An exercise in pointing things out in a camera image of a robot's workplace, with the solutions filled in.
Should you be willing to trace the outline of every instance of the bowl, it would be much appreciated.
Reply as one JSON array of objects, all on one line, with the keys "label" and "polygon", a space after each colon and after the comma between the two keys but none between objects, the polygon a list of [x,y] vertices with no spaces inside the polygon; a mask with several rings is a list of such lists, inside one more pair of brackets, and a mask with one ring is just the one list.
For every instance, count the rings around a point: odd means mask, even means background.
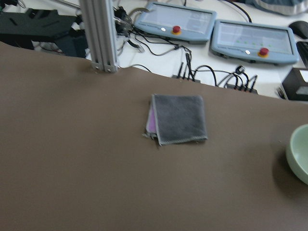
[{"label": "bowl", "polygon": [[308,184],[308,124],[298,127],[292,133],[286,157],[294,174]]}]

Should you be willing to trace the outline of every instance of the white table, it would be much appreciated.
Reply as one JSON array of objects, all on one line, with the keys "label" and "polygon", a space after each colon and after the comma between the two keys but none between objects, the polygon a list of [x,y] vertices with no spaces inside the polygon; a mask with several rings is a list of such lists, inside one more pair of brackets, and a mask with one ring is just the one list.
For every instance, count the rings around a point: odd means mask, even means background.
[{"label": "white table", "polygon": [[[182,0],[160,0],[161,2],[169,2],[172,4],[182,5]],[[24,0],[27,7],[36,9],[58,9],[59,14],[75,15],[76,10],[50,0]],[[78,0],[70,0],[69,2],[78,4]],[[124,7],[129,13],[136,7],[144,7],[147,5],[147,0],[115,0],[114,6],[118,3]],[[274,25],[274,26],[288,26],[290,23],[298,20],[308,21],[308,14],[304,13],[296,16],[283,16],[278,14],[272,14],[258,10],[254,6],[238,3],[244,8],[252,18],[254,23]],[[204,0],[195,1],[187,0],[187,6],[200,9],[207,9],[217,12],[217,19],[228,19],[234,21],[246,22],[246,16],[237,8],[233,7],[229,3],[221,0]],[[15,11],[15,7],[10,7],[7,11]],[[295,36],[296,41],[302,40],[300,37]],[[119,38],[117,45],[120,46],[122,38]],[[200,65],[209,65],[214,70],[225,70],[232,72],[239,65],[243,65],[246,68],[246,73],[252,77],[258,75],[258,80],[255,84],[255,89],[260,95],[278,98],[276,89],[281,87],[281,82],[287,76],[292,67],[304,67],[303,62],[300,60],[295,65],[275,66],[272,64],[250,64],[238,59],[224,59],[213,55],[209,52],[209,42],[205,45],[192,45],[186,42],[180,42],[192,51],[192,68],[196,68]],[[149,44],[151,49],[156,53],[163,53],[170,49],[169,45],[156,45]],[[145,52],[140,53],[137,49],[130,45],[125,45],[123,53],[119,56],[119,65],[121,67],[128,67],[133,64],[141,64],[149,68],[152,72],[171,77],[177,75],[180,67],[180,63],[185,63],[185,53],[182,49],[170,52],[164,56],[152,55],[146,47]],[[226,74],[216,73],[218,81],[222,79]],[[197,74],[196,79],[201,80],[201,83],[214,85],[213,77],[210,72],[200,72]]]}]

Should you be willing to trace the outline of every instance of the towel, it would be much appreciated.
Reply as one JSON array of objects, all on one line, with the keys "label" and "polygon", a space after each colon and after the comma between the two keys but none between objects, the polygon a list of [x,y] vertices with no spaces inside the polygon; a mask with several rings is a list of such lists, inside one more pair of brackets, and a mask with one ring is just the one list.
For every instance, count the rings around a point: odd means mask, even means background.
[{"label": "towel", "polygon": [[159,145],[207,139],[205,108],[201,96],[152,95],[147,135]]}]

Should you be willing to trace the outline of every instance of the brown tabletop surface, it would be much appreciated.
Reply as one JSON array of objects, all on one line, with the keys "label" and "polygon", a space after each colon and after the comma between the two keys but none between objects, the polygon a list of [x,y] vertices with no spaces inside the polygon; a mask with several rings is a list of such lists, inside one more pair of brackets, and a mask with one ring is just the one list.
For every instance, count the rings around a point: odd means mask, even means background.
[{"label": "brown tabletop surface", "polygon": [[[1,231],[308,230],[285,157],[307,104],[0,48]],[[209,139],[144,137],[154,93],[201,95]]]}]

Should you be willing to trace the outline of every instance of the black computer mouse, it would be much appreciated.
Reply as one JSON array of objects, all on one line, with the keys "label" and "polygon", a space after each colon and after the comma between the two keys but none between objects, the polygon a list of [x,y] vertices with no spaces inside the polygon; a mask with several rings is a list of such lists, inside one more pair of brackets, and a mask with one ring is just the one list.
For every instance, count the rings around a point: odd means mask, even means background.
[{"label": "black computer mouse", "polygon": [[300,36],[302,39],[308,39],[308,22],[296,21],[289,25],[295,35]]}]

